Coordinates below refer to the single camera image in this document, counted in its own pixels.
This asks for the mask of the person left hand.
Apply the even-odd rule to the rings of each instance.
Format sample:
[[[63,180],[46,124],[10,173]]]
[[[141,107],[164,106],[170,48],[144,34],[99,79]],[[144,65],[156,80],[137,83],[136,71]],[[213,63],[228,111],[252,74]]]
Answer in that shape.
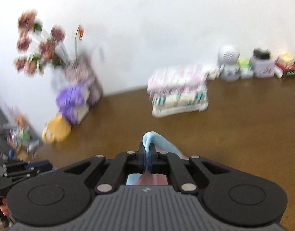
[[[0,210],[4,216],[9,216],[9,210],[6,204],[6,198],[0,198]]]

